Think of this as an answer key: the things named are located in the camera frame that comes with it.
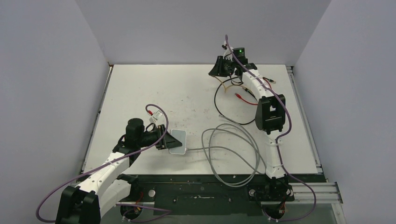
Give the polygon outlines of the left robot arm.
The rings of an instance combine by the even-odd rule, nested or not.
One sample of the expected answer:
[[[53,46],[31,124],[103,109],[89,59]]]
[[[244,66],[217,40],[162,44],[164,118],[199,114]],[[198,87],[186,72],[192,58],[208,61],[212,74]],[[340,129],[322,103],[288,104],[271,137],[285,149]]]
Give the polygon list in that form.
[[[165,125],[146,130],[143,120],[130,119],[126,132],[108,156],[104,167],[93,171],[77,186],[66,187],[60,199],[57,224],[99,224],[111,207],[122,199],[133,201],[139,196],[137,179],[123,172],[140,155],[142,148],[155,146],[158,150],[184,147],[185,133],[172,136]]]

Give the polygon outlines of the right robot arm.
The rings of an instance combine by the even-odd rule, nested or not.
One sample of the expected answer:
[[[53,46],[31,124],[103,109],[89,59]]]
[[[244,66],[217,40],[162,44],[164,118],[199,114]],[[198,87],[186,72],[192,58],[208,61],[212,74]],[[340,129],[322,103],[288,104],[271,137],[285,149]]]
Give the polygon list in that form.
[[[265,149],[266,163],[265,174],[271,179],[283,178],[286,176],[279,153],[276,148],[275,138],[282,133],[285,124],[286,114],[279,101],[269,91],[270,86],[254,63],[249,63],[245,57],[244,48],[228,48],[222,45],[225,50],[222,56],[218,56],[214,67],[209,75],[213,77],[228,77],[235,75],[243,82],[244,86],[252,92],[258,101],[255,124],[257,128],[264,131],[267,137]]]

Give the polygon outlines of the grey network switch box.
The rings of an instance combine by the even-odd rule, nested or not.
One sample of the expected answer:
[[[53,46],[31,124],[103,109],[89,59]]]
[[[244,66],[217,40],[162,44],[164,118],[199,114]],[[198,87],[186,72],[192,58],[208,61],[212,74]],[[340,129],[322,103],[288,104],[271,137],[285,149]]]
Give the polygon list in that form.
[[[170,154],[184,155],[186,153],[186,131],[172,129],[171,136],[176,140],[169,149]]]

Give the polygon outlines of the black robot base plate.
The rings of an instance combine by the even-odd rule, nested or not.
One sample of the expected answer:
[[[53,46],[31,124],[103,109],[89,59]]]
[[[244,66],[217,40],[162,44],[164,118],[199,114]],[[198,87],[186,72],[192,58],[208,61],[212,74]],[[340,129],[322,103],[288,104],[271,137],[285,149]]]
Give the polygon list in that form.
[[[296,175],[280,180],[256,175],[241,187],[229,187],[213,175],[121,174],[101,197],[101,213],[113,206],[126,219],[137,221],[145,211],[166,215],[269,215],[281,218],[287,202],[297,201],[297,190],[324,183],[323,175]]]

